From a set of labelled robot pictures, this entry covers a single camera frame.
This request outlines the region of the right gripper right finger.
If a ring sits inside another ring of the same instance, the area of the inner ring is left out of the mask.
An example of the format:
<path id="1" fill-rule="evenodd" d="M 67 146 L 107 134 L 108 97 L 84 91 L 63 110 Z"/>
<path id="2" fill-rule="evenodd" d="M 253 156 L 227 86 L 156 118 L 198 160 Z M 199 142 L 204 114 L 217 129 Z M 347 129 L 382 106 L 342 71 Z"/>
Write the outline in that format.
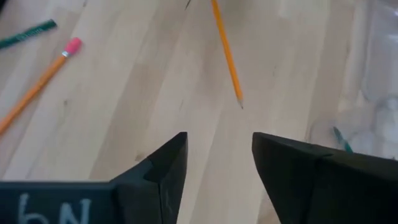
<path id="1" fill-rule="evenodd" d="M 398 224 L 398 161 L 260 132 L 252 154 L 281 224 Z"/>

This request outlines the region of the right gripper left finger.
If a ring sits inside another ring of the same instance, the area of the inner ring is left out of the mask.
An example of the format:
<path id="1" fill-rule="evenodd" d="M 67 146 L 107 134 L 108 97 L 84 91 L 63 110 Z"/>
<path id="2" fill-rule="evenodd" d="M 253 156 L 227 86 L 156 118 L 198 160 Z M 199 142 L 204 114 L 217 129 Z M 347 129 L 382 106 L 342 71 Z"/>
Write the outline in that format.
<path id="1" fill-rule="evenodd" d="M 187 156 L 180 132 L 109 181 L 0 181 L 0 224 L 176 224 Z"/>

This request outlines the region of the orange pencil pink eraser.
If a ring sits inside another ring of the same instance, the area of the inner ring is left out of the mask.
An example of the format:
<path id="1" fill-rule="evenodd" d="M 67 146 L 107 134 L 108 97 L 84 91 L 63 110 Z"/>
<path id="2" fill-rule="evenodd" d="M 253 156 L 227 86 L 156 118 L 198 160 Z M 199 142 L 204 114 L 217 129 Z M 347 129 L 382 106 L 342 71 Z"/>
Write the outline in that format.
<path id="1" fill-rule="evenodd" d="M 220 8 L 219 8 L 217 0 L 210 0 L 210 1 L 211 1 L 212 9 L 213 9 L 213 15 L 215 17 L 216 25 L 218 28 L 219 36 L 221 39 L 221 43 L 223 45 L 224 56 L 226 58 L 229 73 L 231 75 L 231 81 L 233 83 L 233 88 L 234 88 L 234 92 L 236 95 L 236 99 L 237 99 L 238 104 L 241 107 L 241 109 L 243 109 L 244 108 L 243 92 L 242 92 L 242 89 L 241 89 L 241 86 L 239 83 L 238 74 L 237 74 L 236 67 L 235 67 L 234 60 L 233 60 L 233 54 L 231 52 L 228 38 L 226 36 L 226 31 L 224 29 L 224 24 L 223 24 L 223 20 L 221 17 Z"/>
<path id="2" fill-rule="evenodd" d="M 67 43 L 61 56 L 59 56 L 51 66 L 46 69 L 36 84 L 27 91 L 22 99 L 0 121 L 0 135 L 6 132 L 12 122 L 22 113 L 23 109 L 40 93 L 51 78 L 63 67 L 67 59 L 79 51 L 81 46 L 82 41 L 78 37 L 72 38 Z"/>

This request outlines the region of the clear plastic bin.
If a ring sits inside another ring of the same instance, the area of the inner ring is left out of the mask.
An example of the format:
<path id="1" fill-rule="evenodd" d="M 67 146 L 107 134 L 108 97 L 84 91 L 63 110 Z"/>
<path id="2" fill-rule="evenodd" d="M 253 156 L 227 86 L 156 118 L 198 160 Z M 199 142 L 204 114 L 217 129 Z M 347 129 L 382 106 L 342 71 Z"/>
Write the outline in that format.
<path id="1" fill-rule="evenodd" d="M 398 0 L 358 0 L 336 115 L 319 118 L 308 141 L 337 149 L 336 126 L 353 152 L 398 161 Z"/>

